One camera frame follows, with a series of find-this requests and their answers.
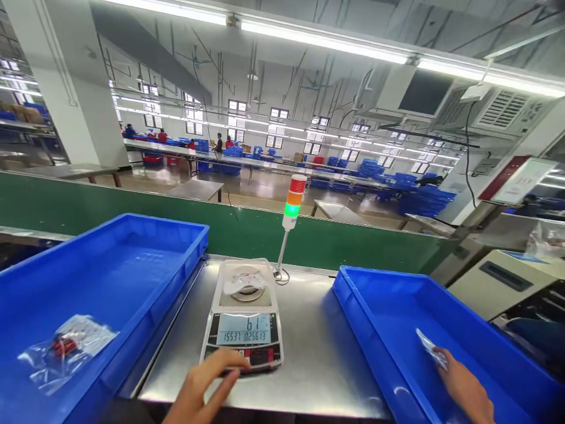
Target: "white pillar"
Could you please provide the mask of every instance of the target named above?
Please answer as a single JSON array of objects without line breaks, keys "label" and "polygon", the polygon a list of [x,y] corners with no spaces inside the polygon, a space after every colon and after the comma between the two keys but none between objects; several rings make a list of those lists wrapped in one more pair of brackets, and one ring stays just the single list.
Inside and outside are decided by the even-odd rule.
[{"label": "white pillar", "polygon": [[[516,142],[514,145],[506,145],[503,141],[498,143],[491,143],[494,150],[494,156],[497,153],[505,151],[504,158],[500,161],[496,169],[493,169],[489,175],[479,175],[477,177],[469,176],[469,183],[473,188],[475,198],[477,198],[483,190],[491,183],[491,181],[498,175],[501,169],[514,157],[514,156],[535,156],[543,155],[549,148],[561,139],[565,133],[565,98],[556,101],[555,106],[547,113],[547,115],[540,121],[536,127],[530,131],[522,140]],[[486,151],[490,150],[484,144],[481,145],[481,152],[473,154],[471,149],[470,166],[469,170],[479,164],[479,162],[486,156]],[[471,194],[466,186],[465,181],[465,164],[467,158],[463,156],[454,169],[451,170],[445,181],[442,183],[441,188],[444,190],[462,191],[457,194],[455,200],[446,207],[446,209],[438,216],[440,220],[449,222],[454,225],[459,225],[463,220],[474,210]]]},{"label": "white pillar", "polygon": [[71,163],[129,165],[88,1],[3,3]]}]

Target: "green light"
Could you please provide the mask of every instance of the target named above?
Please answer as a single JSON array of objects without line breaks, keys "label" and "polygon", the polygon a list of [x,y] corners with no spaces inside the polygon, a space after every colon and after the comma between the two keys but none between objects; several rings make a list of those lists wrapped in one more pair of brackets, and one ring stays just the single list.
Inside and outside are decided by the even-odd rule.
[{"label": "green light", "polygon": [[284,207],[284,214],[291,218],[297,217],[299,211],[300,205],[295,206],[287,203],[287,205]]}]

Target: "stainless steel table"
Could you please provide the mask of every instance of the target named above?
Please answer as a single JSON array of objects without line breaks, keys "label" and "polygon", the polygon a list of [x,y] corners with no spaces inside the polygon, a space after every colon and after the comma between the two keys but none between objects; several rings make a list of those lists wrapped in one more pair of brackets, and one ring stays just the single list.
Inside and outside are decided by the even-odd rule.
[{"label": "stainless steel table", "polygon": [[222,202],[222,187],[224,183],[213,181],[190,180],[169,190],[167,194],[173,197],[182,197],[196,200],[210,200],[218,193],[218,202]]},{"label": "stainless steel table", "polygon": [[440,222],[436,219],[414,214],[406,214],[406,217],[404,218],[404,220],[402,220],[398,229],[403,230],[406,224],[408,224],[409,222],[417,223],[420,226],[418,232],[428,230],[434,234],[437,234],[438,236],[449,237],[455,231],[455,228],[453,228],[452,226],[444,224],[443,222]]},{"label": "stainless steel table", "polygon": [[249,167],[248,184],[251,184],[251,178],[253,176],[253,167],[259,167],[267,172],[281,172],[286,174],[304,174],[309,178],[308,184],[313,178],[327,178],[331,181],[341,181],[344,183],[348,183],[350,186],[365,186],[365,187],[380,187],[380,188],[388,187],[386,184],[378,183],[376,181],[368,180],[366,178],[357,178],[343,174],[324,173],[309,168],[299,168],[291,165],[284,165],[275,162],[265,162],[256,159],[236,158],[236,157],[223,156],[221,154],[216,155],[215,153],[198,152],[184,147],[170,146],[161,143],[151,143],[149,141],[129,140],[127,138],[124,138],[124,144],[127,148],[130,148],[132,150],[150,151],[153,153],[165,154],[165,155],[170,154],[170,155],[174,155],[175,157],[182,156],[187,160],[245,165],[246,167]]},{"label": "stainless steel table", "polygon": [[[211,256],[177,313],[161,350],[133,396],[173,402],[190,368],[198,364],[220,261]],[[277,286],[284,363],[244,376],[225,405],[287,413],[391,420],[341,306],[332,292],[335,271],[284,266],[290,282]],[[216,389],[217,379],[206,393]]]},{"label": "stainless steel table", "polygon": [[26,168],[30,165],[29,157],[25,153],[0,150],[0,169],[4,171],[8,171],[6,160],[20,161]]},{"label": "stainless steel table", "polygon": [[362,224],[369,225],[363,218],[353,212],[341,203],[326,202],[322,200],[314,200],[314,208],[310,216],[316,215],[318,208],[326,217],[331,220],[343,222],[346,224]]},{"label": "stainless steel table", "polygon": [[92,184],[96,184],[96,175],[112,175],[116,187],[122,186],[119,180],[117,168],[94,164],[65,164],[39,168],[27,168],[18,172],[23,174],[39,175],[41,177],[60,178],[62,180],[78,180],[80,178],[88,178],[88,181],[90,181],[90,183]]}]

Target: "digital scale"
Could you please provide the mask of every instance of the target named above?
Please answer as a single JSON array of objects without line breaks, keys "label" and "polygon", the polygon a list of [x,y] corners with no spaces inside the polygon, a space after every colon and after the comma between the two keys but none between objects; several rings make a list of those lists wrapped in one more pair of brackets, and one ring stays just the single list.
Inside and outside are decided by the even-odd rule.
[{"label": "digital scale", "polygon": [[[242,276],[257,278],[265,286],[260,289],[243,286],[235,293],[226,294],[224,285],[241,281]],[[221,263],[200,362],[221,347],[239,351],[251,365],[252,372],[273,369],[283,363],[275,280],[266,259]]]}]

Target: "white sign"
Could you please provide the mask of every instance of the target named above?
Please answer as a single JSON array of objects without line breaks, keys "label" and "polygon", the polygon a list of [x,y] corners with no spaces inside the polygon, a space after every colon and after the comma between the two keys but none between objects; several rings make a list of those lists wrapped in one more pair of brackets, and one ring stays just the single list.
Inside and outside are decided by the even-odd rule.
[{"label": "white sign", "polygon": [[520,204],[526,194],[531,192],[537,183],[556,165],[556,162],[549,160],[529,158],[504,183],[500,190],[491,198],[491,201],[509,205]]}]

